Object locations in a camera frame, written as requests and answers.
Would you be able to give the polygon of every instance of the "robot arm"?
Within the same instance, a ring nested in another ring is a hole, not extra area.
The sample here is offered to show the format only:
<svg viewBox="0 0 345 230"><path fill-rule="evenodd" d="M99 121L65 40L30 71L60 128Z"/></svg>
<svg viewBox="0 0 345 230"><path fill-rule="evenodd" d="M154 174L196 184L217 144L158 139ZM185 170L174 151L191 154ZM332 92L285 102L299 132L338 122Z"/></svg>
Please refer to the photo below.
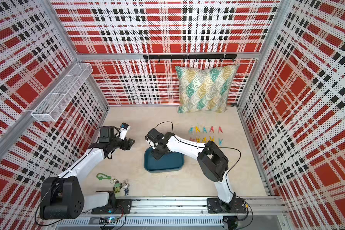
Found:
<svg viewBox="0 0 345 230"><path fill-rule="evenodd" d="M47 178L42 183L40 217L42 219L74 219L84 210L105 206L109 202L108 192L97 192L83 196L80 184L91 170L116 149L130 150L133 139L126 139L130 129L122 123L120 129L113 126L102 127L98 143L91 144L85 154L71 167L57 177Z"/></svg>
<svg viewBox="0 0 345 230"><path fill-rule="evenodd" d="M148 132L145 139L154 148L152 155L156 160L169 152L179 152L197 159L203 174L215 184L218 198L222 202L221 208L230 212L232 201L236 199L236 196L233 195L235 193L226 176L229 160L214 142L197 143L180 138L171 132L163 135L154 128Z"/></svg>

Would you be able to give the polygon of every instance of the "perforated panel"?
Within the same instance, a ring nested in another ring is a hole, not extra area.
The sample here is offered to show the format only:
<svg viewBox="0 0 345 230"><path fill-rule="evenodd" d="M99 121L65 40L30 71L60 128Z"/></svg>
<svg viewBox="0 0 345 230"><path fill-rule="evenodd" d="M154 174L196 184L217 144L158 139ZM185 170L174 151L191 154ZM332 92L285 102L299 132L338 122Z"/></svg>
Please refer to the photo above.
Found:
<svg viewBox="0 0 345 230"><path fill-rule="evenodd" d="M179 101L175 66L200 69L240 64L231 84L228 103L236 103L245 86L254 59L208 60L89 60L92 76L109 104L171 104Z"/></svg>
<svg viewBox="0 0 345 230"><path fill-rule="evenodd" d="M51 0L79 53L258 52L279 2Z"/></svg>
<svg viewBox="0 0 345 230"><path fill-rule="evenodd" d="M71 61L40 1L0 1L0 137Z"/></svg>
<svg viewBox="0 0 345 230"><path fill-rule="evenodd" d="M0 160L0 230L36 227L43 180L84 154L104 112L85 82L57 122L33 122L23 131Z"/></svg>
<svg viewBox="0 0 345 230"><path fill-rule="evenodd" d="M294 1L242 112L296 228L345 228L345 1Z"/></svg>

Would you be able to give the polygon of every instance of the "beige floor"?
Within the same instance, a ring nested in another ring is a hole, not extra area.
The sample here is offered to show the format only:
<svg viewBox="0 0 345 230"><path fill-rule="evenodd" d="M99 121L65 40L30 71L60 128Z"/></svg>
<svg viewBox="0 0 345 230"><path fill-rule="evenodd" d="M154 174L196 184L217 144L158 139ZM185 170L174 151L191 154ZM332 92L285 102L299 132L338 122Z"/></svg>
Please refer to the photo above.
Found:
<svg viewBox="0 0 345 230"><path fill-rule="evenodd" d="M113 185L108 180L99 181L97 173L115 176L120 181L128 179L129 196L217 196L212 181L207 179L198 165L197 160L185 156L184 166L179 171L150 173L143 167L144 152L149 147L144 137L158 123L171 121L174 123L176 135L189 139L203 137L209 139L209 134L202 134L203 126L210 132L214 127L216 144L218 138L223 139L222 147L234 147L241 151L239 163L230 171L231 186L238 196L265 196L261 178L258 174L251 150L236 107L228 107L225 113L203 111L197 113L179 114L174 107L123 107L110 108L104 126L120 126L125 122L131 126L127 138L135 140L129 151L116 150L112 160L104 159L88 175L82 186L84 194L95 191L112 190ZM191 127L198 127L201 133L190 134ZM218 127L223 133L217 134ZM171 124L164 123L156 128L161 133L171 131ZM229 168L237 161L239 153L232 149L222 149L229 159ZM124 196L121 191L117 196Z"/></svg>

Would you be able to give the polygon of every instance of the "wire mesh basket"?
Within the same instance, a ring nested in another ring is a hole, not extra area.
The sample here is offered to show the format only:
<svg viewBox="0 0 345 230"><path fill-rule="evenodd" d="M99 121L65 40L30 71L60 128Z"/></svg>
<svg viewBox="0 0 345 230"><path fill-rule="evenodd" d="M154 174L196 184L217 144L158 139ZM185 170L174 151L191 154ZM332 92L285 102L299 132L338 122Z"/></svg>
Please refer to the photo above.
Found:
<svg viewBox="0 0 345 230"><path fill-rule="evenodd" d="M73 64L67 75L35 108L32 116L39 122L56 122L91 73L91 64Z"/></svg>

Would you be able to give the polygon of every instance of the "patterned pillow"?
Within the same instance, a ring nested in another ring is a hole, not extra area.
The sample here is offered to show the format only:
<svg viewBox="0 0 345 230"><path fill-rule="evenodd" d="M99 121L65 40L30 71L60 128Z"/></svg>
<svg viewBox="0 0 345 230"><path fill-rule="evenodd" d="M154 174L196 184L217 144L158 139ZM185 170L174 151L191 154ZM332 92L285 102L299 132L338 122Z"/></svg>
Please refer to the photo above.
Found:
<svg viewBox="0 0 345 230"><path fill-rule="evenodd" d="M180 92L178 113L225 112L230 85L238 68L239 65L230 65L200 70L175 66Z"/></svg>

